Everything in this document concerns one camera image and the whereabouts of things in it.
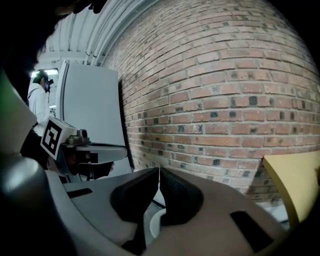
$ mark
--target white ceiling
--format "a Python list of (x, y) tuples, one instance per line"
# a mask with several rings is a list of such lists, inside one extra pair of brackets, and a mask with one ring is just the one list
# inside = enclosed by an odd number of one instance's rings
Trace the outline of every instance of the white ceiling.
[(158, 0), (108, 0), (99, 14), (88, 7), (61, 21), (39, 57), (38, 69), (58, 68), (64, 60), (100, 66), (117, 38)]

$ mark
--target white lab coat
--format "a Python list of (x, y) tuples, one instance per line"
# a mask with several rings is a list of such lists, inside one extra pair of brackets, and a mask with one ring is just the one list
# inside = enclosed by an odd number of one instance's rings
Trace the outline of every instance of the white lab coat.
[(28, 90), (29, 108), (36, 115), (37, 126), (33, 130), (42, 136), (49, 118), (48, 93), (38, 84), (32, 83)]

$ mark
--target brick wall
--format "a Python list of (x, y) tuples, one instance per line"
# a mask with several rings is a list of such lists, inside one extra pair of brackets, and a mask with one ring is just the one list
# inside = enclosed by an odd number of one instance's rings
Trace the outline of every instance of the brick wall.
[(111, 52), (138, 170), (179, 169), (275, 201), (262, 157), (319, 149), (317, 68), (266, 1), (162, 0)]

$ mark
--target black rubber pad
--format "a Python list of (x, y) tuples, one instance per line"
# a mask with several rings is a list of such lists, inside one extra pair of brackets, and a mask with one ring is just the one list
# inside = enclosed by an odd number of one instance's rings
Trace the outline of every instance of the black rubber pad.
[(160, 168), (160, 190), (166, 207), (166, 214), (161, 217), (162, 226), (187, 223), (204, 202), (198, 187), (165, 168)]
[(272, 238), (245, 211), (235, 211), (230, 216), (255, 253), (273, 242)]
[(137, 223), (133, 240), (122, 245), (124, 249), (141, 255), (146, 249), (144, 213), (158, 191), (159, 169), (154, 168), (114, 189), (110, 203), (119, 217), (127, 222)]

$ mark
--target yellow panel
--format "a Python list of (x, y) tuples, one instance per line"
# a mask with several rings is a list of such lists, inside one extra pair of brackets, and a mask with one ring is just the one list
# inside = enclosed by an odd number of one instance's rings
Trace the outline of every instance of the yellow panel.
[(307, 218), (317, 199), (320, 151), (266, 155), (263, 165), (281, 194), (293, 228)]

